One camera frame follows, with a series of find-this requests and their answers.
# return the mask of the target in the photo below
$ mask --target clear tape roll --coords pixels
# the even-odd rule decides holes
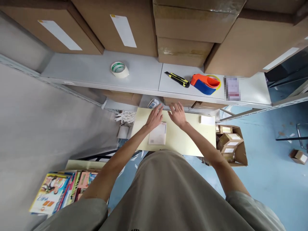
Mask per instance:
[[[112,63],[110,70],[119,79],[126,78],[129,75],[127,66],[119,61]]]

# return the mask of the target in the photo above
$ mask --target person's right hand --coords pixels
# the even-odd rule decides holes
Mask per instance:
[[[186,117],[185,117],[185,112],[184,112],[184,108],[183,105],[178,102],[178,103],[172,103],[171,105],[169,105],[171,112],[168,111],[168,114],[171,118],[171,120],[178,125],[181,129],[184,128],[184,126],[186,124],[188,124],[188,122],[186,121]]]

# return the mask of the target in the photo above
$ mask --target wall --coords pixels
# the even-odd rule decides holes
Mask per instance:
[[[0,224],[32,230],[28,212],[48,171],[116,147],[114,114],[0,64]]]

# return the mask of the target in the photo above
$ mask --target table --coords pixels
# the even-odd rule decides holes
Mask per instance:
[[[151,109],[138,108],[135,123],[132,130],[132,135],[136,134],[143,125],[145,125]],[[163,110],[163,122],[167,122],[167,134],[165,145],[149,145],[149,135],[138,146],[138,150],[159,151],[160,149],[169,149],[179,152],[182,155],[203,156],[192,139],[183,132],[170,119],[168,112]],[[216,129],[215,125],[204,125],[199,123],[200,115],[185,113],[186,120],[214,147],[216,147]]]

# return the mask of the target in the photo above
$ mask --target floor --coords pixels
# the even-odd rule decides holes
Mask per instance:
[[[300,149],[299,142],[275,141],[278,131],[289,134],[295,124],[304,121],[308,103],[301,103],[240,119],[225,122],[239,126],[245,140],[248,158],[247,167],[236,167],[238,174],[250,194],[269,206],[280,218],[287,230],[308,229],[306,218],[308,204],[308,165],[295,163],[288,154],[293,148]],[[232,112],[242,108],[233,108]],[[208,167],[193,156],[187,161],[207,180],[221,196],[225,196],[212,167]],[[109,207],[113,209],[129,188],[142,157],[129,161],[124,173],[117,179],[111,193]]]

